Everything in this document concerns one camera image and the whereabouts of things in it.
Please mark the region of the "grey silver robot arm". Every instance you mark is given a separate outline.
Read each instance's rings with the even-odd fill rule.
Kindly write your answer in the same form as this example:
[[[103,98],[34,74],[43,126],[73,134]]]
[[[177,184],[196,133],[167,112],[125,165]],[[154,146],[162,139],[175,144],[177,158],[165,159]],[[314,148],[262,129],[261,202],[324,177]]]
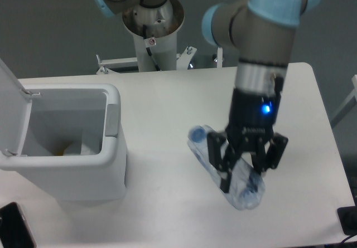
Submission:
[[[128,30],[139,36],[141,71],[173,70],[176,53],[154,50],[160,38],[183,22],[175,0],[95,0],[105,16],[121,13]],[[207,136],[209,162],[228,193],[233,169],[244,153],[261,174],[278,166],[288,139],[273,131],[284,79],[300,17],[321,0],[239,0],[209,8],[201,30],[206,41],[239,51],[228,125]]]

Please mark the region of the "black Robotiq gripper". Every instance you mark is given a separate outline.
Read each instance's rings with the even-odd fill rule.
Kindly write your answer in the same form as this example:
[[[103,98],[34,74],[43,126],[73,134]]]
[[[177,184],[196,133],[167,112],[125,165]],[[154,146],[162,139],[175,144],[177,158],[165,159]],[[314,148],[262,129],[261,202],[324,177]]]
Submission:
[[[207,134],[209,162],[221,174],[220,189],[229,192],[232,171],[239,153],[251,154],[254,170],[261,175],[276,169],[283,156],[288,138],[273,133],[281,101],[281,92],[274,95],[233,90],[229,121],[225,134]]]

